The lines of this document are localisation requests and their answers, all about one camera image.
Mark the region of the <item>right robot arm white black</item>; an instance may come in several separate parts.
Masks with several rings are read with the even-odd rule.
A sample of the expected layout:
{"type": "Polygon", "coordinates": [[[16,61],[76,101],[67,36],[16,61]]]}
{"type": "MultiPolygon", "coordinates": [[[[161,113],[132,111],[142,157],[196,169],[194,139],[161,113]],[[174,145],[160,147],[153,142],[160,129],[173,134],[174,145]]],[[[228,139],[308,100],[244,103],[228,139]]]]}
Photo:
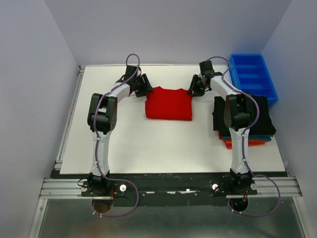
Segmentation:
{"type": "Polygon", "coordinates": [[[254,98],[224,79],[216,72],[210,59],[199,63],[200,74],[193,75],[187,93],[201,97],[214,90],[225,101],[223,120],[232,142],[232,163],[227,188],[239,194],[252,183],[253,174],[248,165],[248,136],[250,128],[259,119],[260,109],[254,98]]]}

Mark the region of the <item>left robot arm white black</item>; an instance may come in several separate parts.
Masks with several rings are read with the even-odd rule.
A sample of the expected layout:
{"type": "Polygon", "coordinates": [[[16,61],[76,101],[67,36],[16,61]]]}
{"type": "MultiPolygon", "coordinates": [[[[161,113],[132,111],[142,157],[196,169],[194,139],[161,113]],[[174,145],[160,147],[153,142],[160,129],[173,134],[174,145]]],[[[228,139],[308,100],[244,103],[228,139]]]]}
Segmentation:
{"type": "Polygon", "coordinates": [[[118,103],[133,92],[137,97],[143,97],[153,90],[140,67],[127,65],[125,74],[116,81],[109,92],[92,95],[87,124],[93,136],[93,162],[87,183],[88,188],[97,195],[104,196],[110,189],[112,179],[107,177],[109,139],[117,123],[118,103]]]}

